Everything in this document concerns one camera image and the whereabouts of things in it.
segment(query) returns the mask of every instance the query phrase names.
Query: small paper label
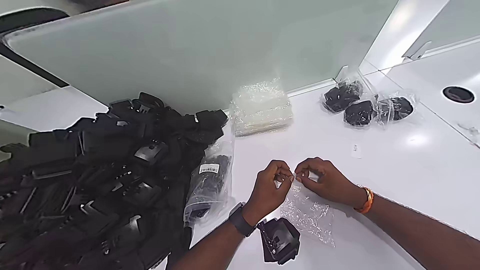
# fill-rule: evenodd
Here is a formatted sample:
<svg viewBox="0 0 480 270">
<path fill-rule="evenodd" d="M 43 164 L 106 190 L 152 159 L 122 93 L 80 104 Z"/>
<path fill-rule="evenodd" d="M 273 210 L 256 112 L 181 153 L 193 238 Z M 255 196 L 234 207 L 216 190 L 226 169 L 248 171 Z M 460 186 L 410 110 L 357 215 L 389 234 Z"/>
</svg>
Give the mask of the small paper label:
<svg viewBox="0 0 480 270">
<path fill-rule="evenodd" d="M 361 159 L 361 148 L 359 144 L 352 145 L 352 157 Z"/>
<path fill-rule="evenodd" d="M 220 168 L 220 164 L 202 164 L 200 165 L 200 173 L 203 173 L 203 172 L 218 173 L 218 168 Z"/>
</svg>

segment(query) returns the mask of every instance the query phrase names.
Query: plastic bag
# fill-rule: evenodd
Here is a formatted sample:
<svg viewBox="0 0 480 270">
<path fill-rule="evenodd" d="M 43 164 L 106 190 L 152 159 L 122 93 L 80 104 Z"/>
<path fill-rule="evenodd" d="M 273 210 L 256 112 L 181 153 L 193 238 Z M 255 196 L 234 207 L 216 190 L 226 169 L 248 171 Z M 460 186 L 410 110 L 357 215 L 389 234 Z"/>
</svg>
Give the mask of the plastic bag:
<svg viewBox="0 0 480 270">
<path fill-rule="evenodd" d="M 376 122 L 383 128 L 405 118 L 412 118 L 419 102 L 410 90 L 381 91 L 376 102 Z"/>
<path fill-rule="evenodd" d="M 288 219 L 302 235 L 335 247 L 332 237 L 333 211 L 318 195 L 294 181 L 280 216 Z"/>
<path fill-rule="evenodd" d="M 356 129 L 365 128 L 370 125 L 372 120 L 376 117 L 376 101 L 373 96 L 363 98 L 359 101 L 351 103 L 343 112 L 343 121 L 349 127 Z"/>
<path fill-rule="evenodd" d="M 336 114 L 360 100 L 364 93 L 372 94 L 372 85 L 359 72 L 355 72 L 326 92 L 321 101 L 330 113 Z"/>
<path fill-rule="evenodd" d="M 243 86 L 233 94 L 230 117 L 236 137 L 273 131 L 293 122 L 292 106 L 279 78 Z"/>
<path fill-rule="evenodd" d="M 183 220 L 189 226 L 216 217 L 227 205 L 231 192 L 233 142 L 212 144 L 205 150 L 200 166 L 192 172 Z"/>
</svg>

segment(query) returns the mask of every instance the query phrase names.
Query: watch strap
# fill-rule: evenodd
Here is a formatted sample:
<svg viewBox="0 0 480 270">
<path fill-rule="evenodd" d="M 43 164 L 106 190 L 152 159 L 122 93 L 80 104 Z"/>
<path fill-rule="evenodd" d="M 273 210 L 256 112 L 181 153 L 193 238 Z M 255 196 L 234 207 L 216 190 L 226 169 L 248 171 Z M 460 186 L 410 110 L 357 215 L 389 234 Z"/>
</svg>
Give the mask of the watch strap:
<svg viewBox="0 0 480 270">
<path fill-rule="evenodd" d="M 237 231 L 242 235 L 249 237 L 250 234 L 255 231 L 255 226 L 250 226 L 248 222 L 243 218 L 242 215 L 242 206 L 240 206 L 237 210 L 235 210 L 228 220 L 237 228 Z"/>
</svg>

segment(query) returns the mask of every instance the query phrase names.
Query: wrist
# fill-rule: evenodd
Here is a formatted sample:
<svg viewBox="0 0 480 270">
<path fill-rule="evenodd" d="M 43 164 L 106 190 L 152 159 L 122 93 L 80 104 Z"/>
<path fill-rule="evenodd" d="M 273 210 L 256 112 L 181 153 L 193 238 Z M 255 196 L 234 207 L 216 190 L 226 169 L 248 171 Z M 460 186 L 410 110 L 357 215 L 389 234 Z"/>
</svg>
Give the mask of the wrist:
<svg viewBox="0 0 480 270">
<path fill-rule="evenodd" d="M 265 217 L 265 215 L 262 215 L 257 211 L 256 207 L 249 203 L 245 204 L 245 206 L 242 208 L 242 216 L 243 219 L 245 219 L 245 221 L 252 227 L 257 225 L 257 223 L 259 223 L 260 220 Z"/>
<path fill-rule="evenodd" d="M 362 209 L 365 203 L 368 201 L 368 194 L 364 188 L 355 186 L 355 189 L 352 190 L 350 198 L 351 200 L 348 205 L 355 209 Z"/>
</svg>

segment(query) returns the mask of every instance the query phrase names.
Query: barcode label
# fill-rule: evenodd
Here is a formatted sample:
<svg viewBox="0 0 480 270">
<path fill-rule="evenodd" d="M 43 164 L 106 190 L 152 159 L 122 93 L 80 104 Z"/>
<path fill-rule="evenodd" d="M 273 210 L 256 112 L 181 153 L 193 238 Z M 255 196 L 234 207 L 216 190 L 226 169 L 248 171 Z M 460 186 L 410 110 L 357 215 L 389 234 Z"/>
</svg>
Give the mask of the barcode label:
<svg viewBox="0 0 480 270">
<path fill-rule="evenodd" d="M 218 173 L 218 168 L 220 168 L 220 164 L 202 164 L 200 165 L 200 173 L 203 173 L 203 172 Z"/>
</svg>

